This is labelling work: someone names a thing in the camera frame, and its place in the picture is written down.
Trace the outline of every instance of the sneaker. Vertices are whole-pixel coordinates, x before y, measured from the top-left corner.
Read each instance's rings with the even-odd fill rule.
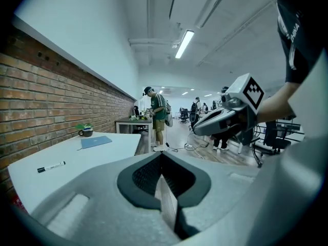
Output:
[[[164,151],[164,150],[165,150],[165,148],[163,145],[158,145],[157,147],[153,148],[153,151]]]
[[[157,147],[157,146],[159,146],[159,142],[152,142],[151,144],[150,144],[150,146],[152,146],[152,147]]]

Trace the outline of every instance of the sleeve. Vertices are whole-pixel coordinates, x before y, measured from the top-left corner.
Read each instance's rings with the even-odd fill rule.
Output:
[[[294,52],[294,66],[295,69],[291,68],[290,65],[290,50],[292,42],[285,37],[278,28],[283,51],[286,57],[286,82],[301,84],[309,73],[308,64],[302,54],[295,48]]]
[[[156,97],[157,97],[157,100],[158,100],[158,107],[159,108],[160,107],[165,107],[165,99],[164,99],[164,97],[162,95],[160,95],[160,94],[157,94]]]

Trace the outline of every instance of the black t-shirt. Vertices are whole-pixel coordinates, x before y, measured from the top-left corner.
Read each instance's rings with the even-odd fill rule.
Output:
[[[324,0],[278,0],[278,32],[286,55],[286,82],[302,83],[327,48]]]

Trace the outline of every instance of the floor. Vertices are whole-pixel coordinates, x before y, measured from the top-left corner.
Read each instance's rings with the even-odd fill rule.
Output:
[[[173,121],[173,127],[166,127],[165,131],[163,132],[164,143],[167,142],[170,145],[170,148],[168,148],[169,152],[173,152],[172,148],[175,148],[178,149],[178,154],[189,155],[199,159],[205,159],[220,163],[229,163],[233,165],[257,167],[257,163],[253,157],[253,153],[250,147],[244,146],[242,148],[241,154],[238,154],[237,151],[239,144],[232,140],[228,140],[228,147],[230,148],[228,151],[222,151],[220,149],[218,149],[217,151],[213,150],[213,141],[210,141],[209,137],[201,137],[190,133],[190,123],[182,124],[179,122],[180,120],[175,119]],[[196,148],[196,151],[199,155],[197,155],[193,150],[188,151],[184,148],[184,145],[187,142],[188,144]],[[209,145],[206,148],[202,148],[208,142]],[[141,132],[141,139],[136,151],[136,155],[144,154],[147,152],[148,133]],[[172,194],[163,176],[161,176],[157,183],[155,197],[161,201],[161,213],[163,220],[168,224],[171,229],[174,229],[177,200]]]
[[[196,157],[202,159],[202,156],[205,160],[210,160],[214,162],[228,163],[232,165],[241,165],[241,166],[253,166],[257,167],[257,163],[253,157],[253,153],[250,147],[244,146],[242,147],[241,154],[238,154],[239,144],[228,140],[228,147],[230,148],[228,151],[222,151],[220,149],[213,150],[213,141],[209,140],[207,136],[197,136],[189,131],[189,125],[179,123],[180,120],[174,119],[173,127],[165,128],[163,132],[164,135],[164,143],[168,143],[170,148],[168,148],[169,152],[173,152],[172,148],[178,149],[179,154],[188,155],[192,157]],[[202,148],[210,141],[207,148]],[[192,145],[196,152],[200,155],[198,156],[193,149],[188,151],[184,148],[185,143]],[[139,142],[136,155],[144,154],[148,152],[148,133],[141,133],[141,140]]]

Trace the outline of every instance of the green t-shirt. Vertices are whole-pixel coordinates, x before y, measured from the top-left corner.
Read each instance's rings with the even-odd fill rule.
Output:
[[[161,95],[161,94],[156,94],[154,97],[151,98],[151,107],[153,110],[159,108],[159,107],[165,107],[165,99],[164,97]],[[154,120],[165,120],[165,116],[166,116],[166,113],[165,113],[165,109],[159,111],[156,113],[156,116],[153,117]]]

